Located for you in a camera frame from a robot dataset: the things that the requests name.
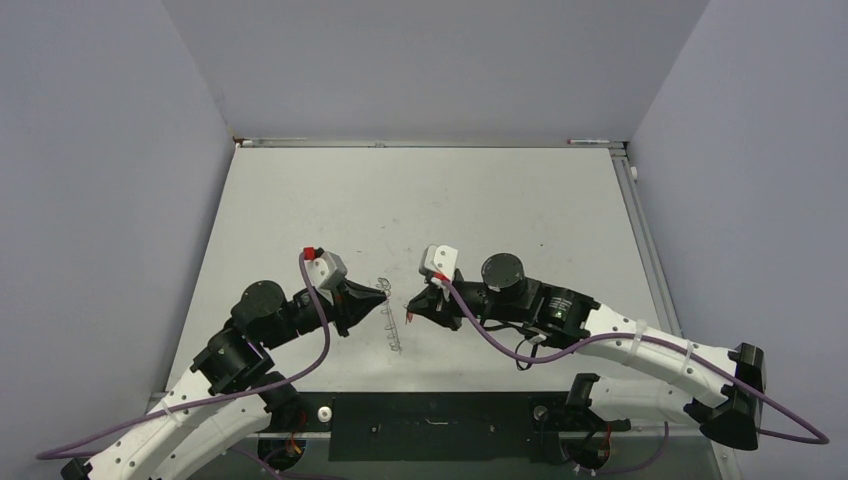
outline gray wall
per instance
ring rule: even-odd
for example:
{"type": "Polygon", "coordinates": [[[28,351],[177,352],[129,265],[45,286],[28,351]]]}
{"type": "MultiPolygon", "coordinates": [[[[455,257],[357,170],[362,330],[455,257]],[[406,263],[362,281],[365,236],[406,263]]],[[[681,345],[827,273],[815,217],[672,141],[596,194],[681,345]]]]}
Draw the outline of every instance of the gray wall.
{"type": "Polygon", "coordinates": [[[161,388],[231,155],[158,1],[0,7],[0,478],[161,388]]]}
{"type": "Polygon", "coordinates": [[[165,0],[245,137],[636,131],[707,0],[165,0]]]}
{"type": "Polygon", "coordinates": [[[843,0],[712,0],[630,148],[686,334],[762,346],[769,393],[834,440],[763,438],[747,478],[848,477],[846,52],[843,0]]]}

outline wire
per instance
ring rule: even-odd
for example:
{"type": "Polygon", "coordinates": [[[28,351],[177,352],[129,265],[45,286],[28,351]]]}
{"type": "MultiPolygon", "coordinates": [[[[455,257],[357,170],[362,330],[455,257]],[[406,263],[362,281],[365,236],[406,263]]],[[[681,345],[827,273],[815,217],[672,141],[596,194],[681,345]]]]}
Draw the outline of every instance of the wire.
{"type": "MultiPolygon", "coordinates": [[[[480,332],[480,335],[482,335],[483,338],[486,339],[487,342],[489,342],[489,344],[491,344],[493,347],[498,349],[501,353],[503,353],[504,355],[506,355],[506,356],[508,356],[508,357],[510,357],[514,360],[520,360],[520,361],[525,362],[525,363],[534,363],[534,364],[535,363],[550,363],[550,362],[553,362],[554,360],[559,360],[560,358],[562,358],[566,355],[571,355],[572,353],[574,353],[577,350],[585,347],[586,345],[589,345],[589,344],[592,344],[592,343],[595,343],[595,342],[600,342],[600,341],[604,341],[604,340],[615,340],[615,339],[632,340],[632,339],[636,338],[636,334],[633,334],[633,333],[602,333],[602,334],[599,334],[599,335],[593,335],[589,338],[585,338],[585,339],[575,343],[574,345],[571,345],[570,347],[565,348],[565,349],[563,349],[563,350],[561,350],[557,353],[554,353],[552,355],[548,355],[548,356],[545,356],[545,357],[536,357],[536,358],[525,357],[524,355],[519,355],[517,353],[512,352],[510,349],[501,345],[497,340],[495,340],[495,337],[490,335],[489,332],[485,331],[483,329],[483,327],[481,327],[480,324],[477,323],[476,320],[474,320],[474,318],[475,318],[474,314],[471,313],[471,309],[468,308],[468,305],[465,303],[465,300],[462,299],[462,296],[459,294],[459,291],[457,291],[456,287],[451,282],[447,282],[447,281],[443,281],[443,284],[447,286],[448,290],[450,290],[451,295],[454,297],[454,300],[456,300],[456,303],[459,305],[459,308],[462,310],[463,315],[465,315],[465,317],[468,318],[468,321],[471,322],[471,325],[478,332],[480,332]]],[[[673,351],[680,353],[680,354],[683,354],[683,355],[687,354],[687,350],[685,348],[683,348],[679,345],[675,345],[674,343],[669,342],[667,340],[663,340],[661,338],[655,338],[655,337],[650,337],[650,336],[647,336],[647,335],[642,335],[642,341],[660,345],[662,347],[668,348],[670,350],[673,350],[673,351]]],[[[766,405],[769,405],[770,407],[774,408],[778,412],[782,413],[783,415],[788,417],[790,420],[797,423],[798,425],[803,427],[805,430],[807,430],[808,432],[813,434],[816,438],[800,437],[800,436],[797,436],[797,435],[790,435],[788,433],[775,432],[775,431],[772,431],[772,430],[765,430],[765,429],[759,430],[759,433],[761,435],[765,435],[765,436],[768,436],[768,437],[780,438],[780,439],[783,439],[783,440],[789,440],[791,442],[806,443],[806,444],[810,444],[810,445],[827,445],[828,443],[830,443],[830,439],[821,430],[819,430],[818,428],[813,426],[813,424],[804,420],[803,418],[801,418],[800,416],[798,416],[797,414],[795,414],[794,412],[792,412],[788,408],[784,407],[780,403],[772,400],[770,397],[768,397],[764,393],[762,393],[759,390],[755,389],[754,387],[748,385],[747,383],[739,380],[738,378],[734,377],[733,375],[730,375],[729,373],[725,372],[721,368],[714,365],[709,360],[701,357],[700,355],[698,355],[696,353],[692,353],[690,355],[690,358],[692,360],[694,360],[695,362],[697,362],[698,364],[700,364],[701,366],[703,366],[704,368],[706,368],[707,370],[710,370],[711,372],[713,372],[716,375],[724,378],[725,380],[732,383],[733,385],[736,385],[737,387],[742,389],[742,391],[744,391],[745,393],[753,396],[754,398],[762,401],[766,405]]]]}
{"type": "Polygon", "coordinates": [[[607,424],[607,435],[604,437],[604,441],[603,441],[603,442],[601,442],[601,447],[600,447],[600,448],[604,448],[604,445],[608,445],[608,446],[610,446],[610,447],[611,447],[611,445],[609,444],[609,441],[610,441],[610,438],[611,438],[611,437],[612,437],[612,425],[610,425],[610,424],[608,423],[608,424],[607,424]]]}
{"type": "Polygon", "coordinates": [[[306,412],[301,410],[300,411],[300,424],[297,426],[297,428],[292,430],[292,434],[289,436],[289,444],[292,446],[292,450],[294,450],[295,453],[297,453],[298,455],[303,455],[303,450],[301,450],[300,447],[297,446],[297,442],[295,442],[295,440],[294,440],[294,435],[299,430],[303,429],[303,427],[305,427],[305,426],[306,426],[306,412]]]}
{"type": "Polygon", "coordinates": [[[263,462],[265,462],[265,463],[268,463],[268,462],[270,462],[270,461],[271,461],[271,459],[272,459],[272,458],[274,458],[274,457],[276,457],[277,455],[279,455],[279,454],[281,454],[281,453],[283,453],[283,452],[286,452],[286,451],[288,451],[288,445],[284,445],[284,446],[282,446],[282,447],[275,448],[274,450],[271,450],[271,451],[268,453],[268,455],[265,455],[265,458],[263,458],[263,459],[262,459],[262,461],[263,461],[263,462]]]}
{"type": "MultiPolygon", "coordinates": [[[[303,282],[306,284],[306,290],[309,293],[309,298],[312,300],[312,303],[315,305],[315,309],[318,311],[318,318],[321,320],[321,327],[324,331],[324,348],[323,350],[321,350],[321,355],[319,355],[318,358],[314,362],[312,362],[311,365],[303,369],[303,371],[298,372],[292,375],[291,377],[286,378],[285,380],[280,380],[279,382],[275,383],[269,383],[268,385],[265,385],[263,387],[252,388],[244,392],[231,393],[229,395],[219,395],[211,398],[205,398],[203,400],[196,400],[193,402],[174,405],[169,407],[170,410],[186,410],[190,408],[203,407],[206,405],[214,405],[216,403],[235,400],[237,398],[247,397],[250,395],[256,395],[259,393],[267,392],[269,390],[274,390],[275,388],[282,387],[283,385],[288,385],[309,375],[324,362],[324,360],[327,358],[327,354],[330,353],[330,323],[327,321],[327,315],[324,313],[324,308],[321,306],[321,301],[318,299],[318,293],[315,291],[315,287],[312,286],[312,282],[309,281],[309,275],[307,275],[306,273],[306,260],[303,256],[303,252],[301,252],[298,256],[298,262],[300,264],[300,275],[303,277],[303,282]]],[[[125,430],[127,428],[138,425],[140,423],[144,423],[159,417],[164,417],[165,415],[166,412],[164,410],[148,413],[147,415],[143,415],[132,420],[127,420],[126,422],[107,428],[75,442],[71,442],[60,447],[52,448],[50,450],[45,450],[43,452],[38,453],[35,458],[37,460],[60,460],[63,458],[74,458],[82,456],[92,457],[99,452],[70,452],[70,450],[77,449],[83,445],[87,445],[96,440],[100,440],[103,437],[107,437],[114,433],[120,432],[121,430],[125,430]]]]}
{"type": "MultiPolygon", "coordinates": [[[[659,460],[660,457],[662,457],[663,454],[665,454],[665,451],[668,449],[668,439],[669,439],[668,422],[665,422],[664,428],[665,428],[665,434],[663,435],[662,445],[660,445],[660,448],[658,448],[657,451],[654,452],[654,454],[651,455],[647,460],[645,460],[644,462],[642,462],[638,465],[631,465],[629,467],[604,468],[603,470],[595,470],[595,474],[596,475],[620,475],[622,473],[637,472],[639,470],[644,470],[644,469],[650,467],[657,460],[659,460]]],[[[592,470],[589,470],[589,469],[586,469],[586,468],[583,468],[583,467],[580,467],[580,469],[583,470],[584,472],[591,472],[592,471],[592,470]]]]}
{"type": "Polygon", "coordinates": [[[244,455],[245,457],[253,460],[254,463],[264,468],[265,471],[271,474],[274,477],[274,480],[285,480],[286,478],[294,478],[294,479],[302,479],[302,480],[345,480],[344,477],[336,477],[333,475],[315,475],[310,473],[293,473],[293,472],[284,472],[278,473],[276,469],[274,469],[271,465],[264,462],[261,458],[256,456],[256,454],[248,452],[241,447],[230,447],[231,451],[238,453],[239,455],[244,455]]]}
{"type": "MultiPolygon", "coordinates": [[[[521,345],[524,345],[524,342],[526,342],[526,341],[527,341],[527,339],[525,338],[524,340],[518,342],[518,345],[515,346],[515,353],[516,354],[518,353],[518,349],[521,348],[521,345]]],[[[530,352],[530,357],[536,358],[536,352],[538,352],[538,351],[539,351],[539,344],[537,343],[537,344],[533,345],[533,350],[530,352]]],[[[527,370],[530,370],[530,367],[532,367],[532,366],[533,366],[532,363],[528,363],[526,366],[522,367],[521,364],[518,363],[518,360],[515,361],[515,368],[517,368],[519,372],[525,372],[527,370]]]]}
{"type": "Polygon", "coordinates": [[[510,322],[503,322],[503,321],[500,321],[500,320],[497,320],[497,321],[501,322],[500,325],[495,325],[493,327],[487,327],[485,325],[486,320],[487,319],[481,320],[480,325],[482,325],[483,330],[485,330],[487,332],[497,332],[499,330],[506,330],[508,328],[511,328],[511,329],[515,330],[516,332],[518,332],[522,335],[525,335],[525,336],[531,336],[532,337],[532,336],[536,335],[536,332],[534,332],[532,330],[528,330],[528,329],[522,327],[521,325],[513,325],[510,322]]]}

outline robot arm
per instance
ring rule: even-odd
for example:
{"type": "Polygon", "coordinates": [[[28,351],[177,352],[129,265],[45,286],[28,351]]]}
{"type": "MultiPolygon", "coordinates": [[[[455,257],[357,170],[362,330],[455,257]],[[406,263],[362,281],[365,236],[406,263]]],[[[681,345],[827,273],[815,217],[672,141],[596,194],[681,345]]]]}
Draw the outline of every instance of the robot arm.
{"type": "MultiPolygon", "coordinates": [[[[321,307],[341,336],[386,300],[379,290],[348,281],[347,269],[335,254],[307,249],[304,257],[321,307]]],[[[268,280],[250,285],[231,315],[150,412],[165,415],[135,426],[88,462],[72,460],[62,470],[63,480],[186,478],[246,434],[267,426],[272,411],[296,402],[294,387],[284,385],[235,401],[174,408],[282,380],[279,374],[268,374],[274,365],[268,349],[321,327],[306,289],[287,301],[280,286],[268,280]],[[251,415],[244,415],[248,408],[251,415]]]]}
{"type": "Polygon", "coordinates": [[[482,282],[467,282],[455,269],[456,257],[457,251],[451,247],[428,247],[419,267],[428,286],[409,302],[408,314],[458,329],[464,314],[455,299],[446,295],[444,287],[450,282],[481,325],[500,322],[515,328],[533,344],[565,349],[590,336],[632,334],[633,339],[588,344],[579,353],[621,363],[658,381],[623,382],[594,374],[578,376],[569,393],[573,405],[591,411],[602,421],[627,418],[697,424],[714,441],[744,450],[757,448],[761,402],[715,372],[690,362],[689,355],[697,352],[722,371],[763,392],[765,370],[759,348],[744,343],[735,350],[710,347],[648,327],[589,296],[527,278],[521,261],[508,253],[484,262],[482,282]],[[688,353],[681,355],[643,342],[642,336],[664,340],[688,353]]]}

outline white tabletop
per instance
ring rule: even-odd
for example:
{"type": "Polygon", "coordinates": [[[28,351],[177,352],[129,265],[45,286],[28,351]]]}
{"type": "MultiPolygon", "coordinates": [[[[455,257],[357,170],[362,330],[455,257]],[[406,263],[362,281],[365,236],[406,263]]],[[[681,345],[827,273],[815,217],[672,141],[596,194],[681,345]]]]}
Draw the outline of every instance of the white tabletop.
{"type": "MultiPolygon", "coordinates": [[[[528,277],[590,295],[656,328],[654,304],[606,149],[242,148],[236,150],[168,387],[223,325],[249,284],[303,288],[304,246],[339,254],[348,278],[392,284],[403,353],[391,351],[375,309],[347,338],[333,332],[324,364],[302,391],[564,390],[594,372],[642,378],[574,355],[526,372],[470,326],[451,332],[403,305],[424,287],[418,262],[430,244],[459,249],[467,280],[492,254],[510,252],[528,277]]],[[[521,337],[496,337],[514,347],[521,337]]],[[[316,331],[272,351],[291,375],[320,353],[316,331]]],[[[542,349],[540,354],[551,353],[542,349]]]]}

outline purple cable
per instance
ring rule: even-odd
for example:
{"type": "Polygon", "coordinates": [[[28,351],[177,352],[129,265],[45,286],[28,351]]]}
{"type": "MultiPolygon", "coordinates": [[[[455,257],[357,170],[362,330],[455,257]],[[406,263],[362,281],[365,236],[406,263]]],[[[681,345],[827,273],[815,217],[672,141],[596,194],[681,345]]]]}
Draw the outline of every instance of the purple cable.
{"type": "MultiPolygon", "coordinates": [[[[309,298],[312,300],[312,303],[315,305],[316,310],[318,311],[318,318],[321,320],[321,327],[324,330],[324,349],[321,351],[321,355],[312,362],[311,365],[306,367],[303,371],[298,372],[292,375],[285,380],[280,380],[279,382],[269,383],[263,387],[253,388],[250,390],[246,390],[244,392],[231,393],[229,395],[219,395],[216,397],[206,398],[203,400],[195,400],[193,402],[181,403],[179,405],[174,405],[169,407],[170,410],[186,410],[189,408],[203,407],[206,405],[213,405],[216,403],[226,402],[228,400],[235,400],[237,398],[247,397],[249,395],[256,395],[262,392],[267,392],[268,390],[273,390],[278,387],[282,387],[283,385],[288,385],[292,382],[300,380],[312,373],[316,368],[318,368],[321,363],[324,362],[324,359],[327,358],[327,354],[330,353],[330,323],[327,321],[327,315],[324,313],[324,309],[321,307],[321,301],[318,300],[318,293],[315,291],[315,287],[312,286],[312,283],[309,281],[309,275],[306,273],[306,261],[303,257],[303,252],[300,253],[298,257],[298,263],[300,265],[300,275],[303,277],[303,283],[306,284],[306,290],[309,292],[309,298]]],[[[166,415],[164,410],[159,410],[153,413],[149,413],[147,415],[135,418],[133,420],[127,420],[126,422],[115,425],[114,427],[107,428],[101,432],[95,433],[88,437],[85,437],[81,440],[77,440],[76,442],[69,443],[67,445],[62,445],[61,447],[56,447],[50,450],[45,450],[43,452],[38,453],[35,458],[37,460],[61,460],[63,458],[74,458],[78,456],[94,456],[99,452],[96,452],[92,455],[92,452],[79,452],[73,453],[69,452],[69,450],[73,450],[79,448],[83,445],[87,445],[96,440],[100,440],[103,437],[107,437],[112,435],[113,433],[120,432],[121,430],[125,430],[127,428],[138,425],[139,423],[144,423],[149,420],[153,420],[155,418],[164,417],[166,415]]]]}
{"type": "Polygon", "coordinates": [[[271,450],[268,453],[268,455],[265,455],[265,458],[263,458],[262,461],[265,462],[265,463],[268,463],[268,462],[271,461],[272,458],[276,457],[277,455],[279,455],[279,454],[281,454],[285,451],[286,451],[286,447],[280,447],[280,448],[276,448],[274,450],[271,450]]]}
{"type": "Polygon", "coordinates": [[[247,450],[242,450],[239,447],[230,447],[230,450],[236,452],[240,455],[244,455],[245,457],[256,462],[260,467],[264,468],[268,473],[274,477],[274,480],[285,480],[286,478],[297,478],[303,480],[345,480],[342,477],[334,477],[332,475],[313,475],[309,473],[293,473],[293,472],[283,472],[277,473],[271,465],[268,465],[266,461],[263,461],[261,458],[256,456],[255,454],[248,452],[247,450]]]}
{"type": "MultiPolygon", "coordinates": [[[[447,285],[448,290],[450,290],[451,295],[453,296],[454,300],[456,300],[456,303],[459,305],[459,308],[462,310],[462,313],[466,316],[466,318],[468,318],[468,321],[471,323],[471,325],[478,332],[480,332],[480,335],[482,335],[483,338],[485,338],[487,342],[489,342],[496,349],[500,350],[500,352],[503,353],[504,355],[506,355],[507,357],[510,357],[512,359],[515,359],[515,360],[519,360],[521,362],[550,363],[550,362],[553,362],[554,360],[559,360],[560,358],[562,358],[566,355],[571,355],[572,353],[576,352],[577,350],[579,350],[579,349],[581,349],[581,348],[583,348],[586,345],[589,345],[591,343],[600,342],[600,341],[603,341],[603,340],[613,340],[613,339],[632,340],[632,339],[636,338],[636,335],[633,334],[633,333],[602,333],[600,335],[594,335],[594,336],[591,336],[589,338],[583,339],[583,340],[575,343],[574,345],[572,345],[572,346],[570,346],[570,347],[568,347],[564,350],[561,350],[557,353],[554,353],[553,355],[548,355],[546,357],[536,357],[536,358],[525,357],[524,355],[520,355],[520,354],[513,352],[512,350],[501,345],[497,340],[495,340],[495,337],[493,337],[491,334],[489,334],[489,332],[484,330],[483,326],[480,325],[479,322],[477,322],[476,317],[474,316],[473,313],[471,313],[471,309],[468,308],[468,305],[462,299],[462,296],[456,290],[456,287],[454,287],[453,284],[450,283],[450,282],[444,282],[444,284],[447,285]]],[[[675,345],[675,344],[673,344],[669,341],[663,340],[661,338],[649,337],[649,336],[643,335],[642,341],[654,343],[656,345],[668,348],[670,350],[673,350],[673,351],[680,353],[680,354],[683,354],[683,355],[686,355],[686,353],[687,353],[685,348],[678,346],[678,345],[675,345]]],[[[774,432],[772,430],[764,430],[764,429],[759,430],[761,435],[765,435],[765,436],[768,436],[768,437],[780,438],[780,439],[783,439],[783,440],[789,440],[791,442],[807,443],[807,444],[810,444],[810,445],[827,445],[828,443],[830,443],[830,439],[827,438],[827,435],[822,433],[821,430],[814,427],[810,422],[804,420],[803,418],[801,418],[800,416],[798,416],[797,414],[795,414],[794,412],[792,412],[788,408],[786,408],[783,405],[779,404],[778,402],[772,400],[771,398],[766,396],[764,393],[762,393],[759,390],[755,389],[754,387],[748,385],[747,383],[737,379],[733,375],[730,375],[729,373],[725,372],[721,368],[714,365],[709,360],[705,359],[704,357],[701,357],[700,355],[698,355],[696,353],[692,353],[690,355],[690,358],[692,360],[694,360],[695,362],[697,362],[698,364],[700,364],[701,366],[703,366],[704,368],[706,368],[707,370],[709,370],[709,371],[715,373],[716,375],[724,378],[725,380],[732,383],[733,385],[736,385],[737,387],[742,389],[745,393],[752,395],[753,397],[762,401],[766,405],[769,405],[772,408],[774,408],[775,410],[777,410],[778,412],[782,413],[786,417],[789,417],[790,420],[792,420],[793,422],[797,423],[798,425],[803,427],[808,432],[815,435],[816,438],[799,437],[797,435],[790,435],[788,433],[774,432]]]]}

